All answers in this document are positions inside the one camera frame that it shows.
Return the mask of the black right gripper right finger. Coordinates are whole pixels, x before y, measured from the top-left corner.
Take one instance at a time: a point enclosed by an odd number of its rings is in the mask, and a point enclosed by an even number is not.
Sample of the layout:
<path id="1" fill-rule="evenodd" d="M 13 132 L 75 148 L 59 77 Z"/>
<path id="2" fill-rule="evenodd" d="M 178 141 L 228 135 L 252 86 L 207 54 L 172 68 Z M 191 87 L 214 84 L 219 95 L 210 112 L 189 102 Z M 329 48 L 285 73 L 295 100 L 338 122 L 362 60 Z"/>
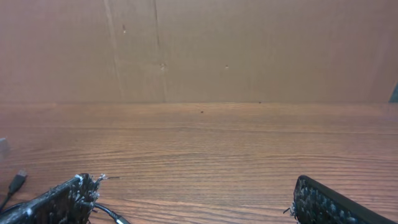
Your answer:
<path id="1" fill-rule="evenodd" d="M 395 224 L 306 175 L 297 179 L 290 215 L 299 224 Z"/>

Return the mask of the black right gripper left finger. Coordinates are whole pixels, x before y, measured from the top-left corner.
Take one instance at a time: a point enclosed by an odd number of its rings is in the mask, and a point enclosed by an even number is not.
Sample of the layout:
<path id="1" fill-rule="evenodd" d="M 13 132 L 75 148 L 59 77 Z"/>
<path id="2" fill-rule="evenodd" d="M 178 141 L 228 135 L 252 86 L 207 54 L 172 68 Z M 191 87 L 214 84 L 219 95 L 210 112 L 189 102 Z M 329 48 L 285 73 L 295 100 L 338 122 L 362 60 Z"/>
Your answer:
<path id="1" fill-rule="evenodd" d="M 1 213 L 1 224 L 86 224 L 99 197 L 98 189 L 106 178 L 77 174 L 48 192 L 8 208 Z"/>

